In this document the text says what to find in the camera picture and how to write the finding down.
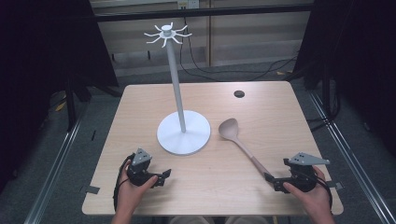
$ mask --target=gray floor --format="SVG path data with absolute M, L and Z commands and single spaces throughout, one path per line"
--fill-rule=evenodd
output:
M 145 61 L 141 55 L 137 55 L 137 57 Z M 131 74 L 130 72 L 134 71 L 133 66 L 125 63 L 122 65 L 121 62 L 125 58 L 129 58 L 128 62 L 130 62 L 133 57 L 136 57 L 136 55 L 116 55 L 117 61 L 114 62 L 114 67 L 119 73 L 120 87 L 114 88 L 115 90 L 122 91 L 126 85 L 131 84 L 169 83 L 171 81 L 168 72 L 163 71 L 166 65 L 166 60 L 163 58 L 158 61 L 155 58 L 151 58 L 154 62 L 160 62 L 152 64 L 153 67 L 155 66 L 152 73 L 144 72 L 146 71 L 145 68 L 141 69 L 141 72 Z M 202 58 L 198 58 L 197 62 L 203 65 Z M 179 78 L 180 82 L 207 82 L 214 81 L 213 79 L 217 81 L 248 81 L 256 77 L 259 77 L 256 79 L 258 81 L 281 80 L 284 75 L 278 75 L 276 71 L 285 72 L 292 70 L 293 63 L 276 69 L 265 76 L 262 76 L 262 73 L 246 72 L 264 72 L 269 66 L 270 63 L 244 63 L 205 68 L 205 70 L 210 72 L 239 71 L 226 73 L 206 73 L 197 69 L 189 70 L 190 74 L 199 76 L 189 75 L 185 71 L 180 70 Z M 122 69 L 126 70 L 120 75 L 120 70 Z M 301 79 L 293 80 L 291 85 L 305 117 L 307 119 L 318 118 L 318 111 L 310 99 L 309 92 L 305 90 L 303 81 Z M 41 223 L 110 222 L 111 217 L 92 217 L 86 216 L 81 212 L 81 206 L 85 198 L 85 192 L 81 191 L 81 189 L 91 182 L 120 98 L 109 96 L 96 89 L 91 89 L 91 93 L 92 100 L 86 105 L 87 110 L 85 113 L 81 115 L 78 134 L 66 157 L 64 166 L 48 201 L 48 206 L 43 216 L 40 217 Z M 381 195 L 386 199 L 390 210 L 394 212 L 396 210 L 396 196 L 392 190 L 396 172 L 396 159 L 389 155 L 375 133 L 366 131 L 363 120 L 353 106 L 346 100 L 342 99 L 341 102 L 342 107 L 340 114 L 336 118 L 336 124 L 349 143 L 351 151 L 359 159 L 364 170 L 375 183 Z M 84 108 L 84 106 L 84 104 L 78 103 L 78 108 Z M 310 123 L 310 126 L 315 127 L 318 124 L 318 122 L 314 122 Z M 51 108 L 49 110 L 49 118 L 44 123 L 31 154 L 19 170 L 19 177 L 10 181 L 0 195 L 0 223 L 22 223 L 26 219 L 63 143 L 66 128 L 66 110 L 55 112 L 54 108 Z M 328 166 L 332 179 L 342 182 L 344 186 L 338 193 L 345 211 L 342 215 L 336 217 L 337 223 L 382 223 L 327 128 L 323 127 L 313 132 L 313 135 L 322 157 L 332 161 L 332 164 Z M 134 223 L 152 223 L 152 221 L 151 217 L 134 218 Z M 280 217 L 278 221 L 279 223 L 288 223 L 286 217 Z M 292 217 L 291 223 L 309 223 L 309 221 L 306 217 Z

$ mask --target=table top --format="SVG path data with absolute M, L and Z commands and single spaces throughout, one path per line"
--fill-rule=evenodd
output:
M 161 121 L 177 111 L 172 84 L 128 86 L 111 125 L 82 211 L 112 215 L 113 190 L 123 160 L 139 147 L 152 157 L 148 171 L 172 169 L 164 187 L 149 189 L 135 210 L 142 216 L 292 216 L 304 209 L 290 194 L 275 192 L 250 159 L 234 143 L 219 135 L 219 125 L 235 118 L 238 137 L 274 177 L 289 177 L 284 158 L 298 152 L 321 157 L 289 82 L 228 82 L 180 84 L 183 108 L 205 116 L 209 141 L 189 156 L 165 151 L 156 132 Z M 235 91 L 245 96 L 237 98 Z M 319 169 L 331 177 L 324 165 Z M 332 189 L 332 212 L 343 205 Z

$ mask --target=human hand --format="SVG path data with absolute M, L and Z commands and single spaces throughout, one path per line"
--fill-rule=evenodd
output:
M 318 167 L 313 166 L 317 176 L 325 180 L 324 174 Z M 329 194 L 320 184 L 308 191 L 302 192 L 290 183 L 283 183 L 283 187 L 303 203 L 305 212 L 309 215 L 312 223 L 333 224 L 332 212 L 329 204 Z
M 128 160 L 122 168 L 120 176 L 120 189 L 117 202 L 116 215 L 113 217 L 111 223 L 130 223 L 134 210 L 142 201 L 145 192 L 150 189 L 155 182 L 157 182 L 158 176 L 152 176 L 144 185 L 138 187 L 133 185 L 128 179 L 126 170 L 132 162 Z

